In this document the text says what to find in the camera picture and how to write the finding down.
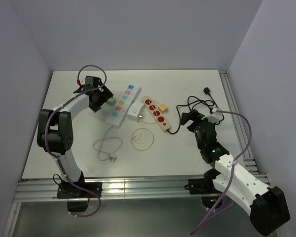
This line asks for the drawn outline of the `yellow usb charger plug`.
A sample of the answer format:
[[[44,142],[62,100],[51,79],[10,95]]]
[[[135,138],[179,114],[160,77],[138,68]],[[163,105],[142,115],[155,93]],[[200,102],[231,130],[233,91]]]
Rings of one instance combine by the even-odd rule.
[[[166,104],[162,103],[162,104],[158,105],[158,109],[160,110],[161,113],[164,113],[164,112],[168,111],[168,106]]]

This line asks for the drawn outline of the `beige red power strip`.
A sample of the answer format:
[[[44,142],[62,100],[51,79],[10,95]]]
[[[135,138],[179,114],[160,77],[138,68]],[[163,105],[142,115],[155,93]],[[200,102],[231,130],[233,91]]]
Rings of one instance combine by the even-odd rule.
[[[143,96],[141,101],[161,131],[167,132],[171,128],[171,125],[158,108],[157,102],[153,101],[149,96]]]

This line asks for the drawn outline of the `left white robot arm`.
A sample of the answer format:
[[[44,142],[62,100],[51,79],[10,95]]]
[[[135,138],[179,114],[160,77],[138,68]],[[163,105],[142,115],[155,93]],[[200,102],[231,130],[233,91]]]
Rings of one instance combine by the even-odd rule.
[[[39,113],[37,144],[54,158],[61,171],[60,188],[74,197],[83,196],[87,189],[83,172],[72,153],[72,120],[87,108],[97,112],[112,97],[104,81],[87,76],[84,84],[74,91],[73,98],[55,109],[43,109]]]

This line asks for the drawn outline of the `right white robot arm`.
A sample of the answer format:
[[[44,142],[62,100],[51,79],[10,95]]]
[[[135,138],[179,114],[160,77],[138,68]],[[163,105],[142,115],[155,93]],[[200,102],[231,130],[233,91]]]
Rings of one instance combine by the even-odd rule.
[[[216,126],[212,119],[222,113],[222,110],[214,108],[208,117],[197,110],[183,113],[181,116],[181,125],[192,121],[187,128],[195,135],[201,157],[211,166],[203,178],[189,179],[185,189],[191,195],[215,191],[220,193],[220,197],[210,205],[209,211],[191,234],[223,212],[215,209],[222,199],[228,196],[249,215],[254,228],[261,235],[267,236],[291,219],[284,192],[279,187],[271,187],[256,178],[238,163],[239,156],[233,157],[218,142]]]

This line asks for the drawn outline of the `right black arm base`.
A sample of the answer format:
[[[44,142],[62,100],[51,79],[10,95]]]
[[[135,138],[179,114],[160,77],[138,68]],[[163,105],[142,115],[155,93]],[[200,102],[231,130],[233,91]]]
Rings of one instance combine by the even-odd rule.
[[[207,171],[203,178],[188,179],[184,186],[190,195],[201,195],[201,200],[205,208],[210,209],[219,199],[222,192],[215,189],[213,180],[220,174],[215,169]]]

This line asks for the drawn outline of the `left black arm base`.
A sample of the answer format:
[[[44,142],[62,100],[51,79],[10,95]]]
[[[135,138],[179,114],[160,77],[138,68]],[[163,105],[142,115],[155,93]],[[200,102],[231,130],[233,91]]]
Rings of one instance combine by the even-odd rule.
[[[53,175],[53,182],[58,186],[57,199],[67,199],[67,210],[70,214],[80,214],[85,212],[89,206],[91,198],[99,199],[102,193],[101,182],[85,182],[83,173],[73,186],[69,182],[63,180],[60,175]]]

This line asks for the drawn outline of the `green usb charger plug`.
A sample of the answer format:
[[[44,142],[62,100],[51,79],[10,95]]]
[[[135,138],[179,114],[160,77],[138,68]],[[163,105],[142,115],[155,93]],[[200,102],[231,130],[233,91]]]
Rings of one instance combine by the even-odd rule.
[[[116,98],[112,97],[110,99],[108,99],[107,104],[113,106],[116,103]]]

